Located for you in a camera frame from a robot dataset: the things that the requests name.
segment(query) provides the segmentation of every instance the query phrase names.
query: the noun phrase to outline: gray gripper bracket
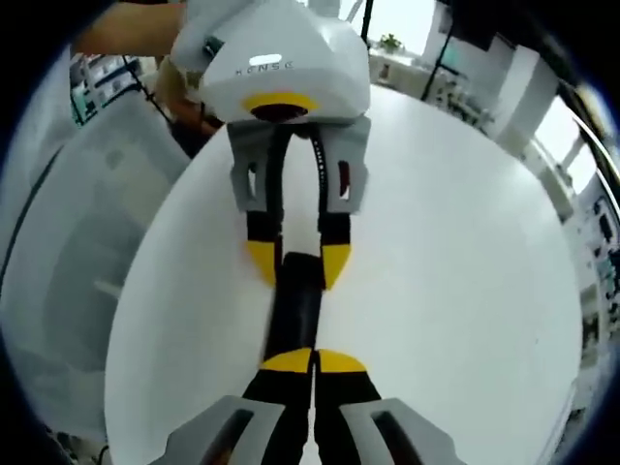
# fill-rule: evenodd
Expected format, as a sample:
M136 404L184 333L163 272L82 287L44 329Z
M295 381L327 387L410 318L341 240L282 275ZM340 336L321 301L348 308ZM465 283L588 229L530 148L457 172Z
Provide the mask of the gray gripper bracket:
M325 153L327 171L327 212L356 213L363 198L368 169L364 154L370 133L370 119L360 116L352 123L317 123ZM274 126L260 122L232 123L227 125L234 157L231 171L232 188L236 204L241 211L266 211L267 151ZM340 198L340 168L349 166L349 196ZM255 168L255 189L252 192L249 170Z
M370 119L362 115L352 124L319 125L327 164L327 211L329 213L356 213L368 180L364 165L366 144L370 133ZM339 164L349 165L349 197L340 198Z
M343 405L340 411L349 425L361 465L394 464L378 426L381 419L403 433L399 441L406 441L404 447L415 453L422 465L465 465L456 456L452 438L399 399Z
M242 429L229 465L261 465L271 434L284 406L255 400L222 397L168 437L166 452L151 465L211 463L226 447L235 430Z
M264 191L267 150L273 126L259 122L231 123L227 126L234 165L231 171L236 206L241 211L267 211ZM250 167L255 167L255 191L250 187Z

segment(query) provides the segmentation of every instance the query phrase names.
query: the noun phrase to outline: white tabletop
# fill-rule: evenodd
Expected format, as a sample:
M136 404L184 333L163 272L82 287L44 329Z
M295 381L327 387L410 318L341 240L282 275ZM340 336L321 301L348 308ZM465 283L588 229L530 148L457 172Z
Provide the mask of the white tabletop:
M369 181L353 252L326 293L318 346L368 368L446 430L470 465L534 464L580 353L569 247L538 180L494 142L419 101L373 88ZM173 429L256 373L271 289L244 249L233 157L220 132L139 248L109 342L115 465L164 451ZM318 254L310 143L284 172L285 249ZM320 463L310 449L303 463Z

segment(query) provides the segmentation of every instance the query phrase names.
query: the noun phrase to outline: black pole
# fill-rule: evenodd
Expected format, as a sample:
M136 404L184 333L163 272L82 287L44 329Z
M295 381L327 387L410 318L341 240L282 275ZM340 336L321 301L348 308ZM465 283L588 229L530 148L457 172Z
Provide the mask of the black pole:
M361 38L368 44L368 27L370 26L370 17L372 16L372 5L374 0L366 0L364 8L364 20L361 24Z
M442 63L442 58L444 58L444 53L446 52L446 48L448 48L448 42L450 41L450 38L452 37L452 34L454 32L454 24L456 24L456 19L453 15L452 24L449 26L448 34L446 35L446 41L444 42L444 46L442 46L442 51L439 52L439 56L437 57L437 60L435 61L435 66L433 67L433 71L431 72L430 77L428 78L428 82L426 83L426 86L424 87L424 91L422 92L421 100L423 102L426 102L426 99L428 98L428 94L430 93L430 86L435 80L435 75L437 75L437 70L439 69Z

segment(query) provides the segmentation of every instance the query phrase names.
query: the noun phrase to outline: person's arm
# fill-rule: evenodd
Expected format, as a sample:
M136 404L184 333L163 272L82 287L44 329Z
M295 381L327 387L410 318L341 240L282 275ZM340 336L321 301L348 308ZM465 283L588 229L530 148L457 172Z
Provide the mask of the person's arm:
M170 58L164 58L157 75L155 95L176 118L186 126L201 131L206 135L214 134L217 129L202 120L201 109L185 99L185 83L181 74L174 68Z
M74 41L74 52L163 56L183 22L183 5L115 3Z

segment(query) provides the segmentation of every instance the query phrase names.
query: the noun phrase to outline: yellow ring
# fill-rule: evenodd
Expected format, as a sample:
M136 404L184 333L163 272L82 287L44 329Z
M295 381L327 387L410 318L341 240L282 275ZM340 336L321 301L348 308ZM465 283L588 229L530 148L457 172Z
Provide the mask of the yellow ring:
M253 109L264 105L276 104L296 105L298 107L302 107L303 109L307 109L308 111L319 107L319 104L311 98L306 97L303 94L295 94L294 92L256 94L246 98L242 103L243 107L248 111L252 111Z

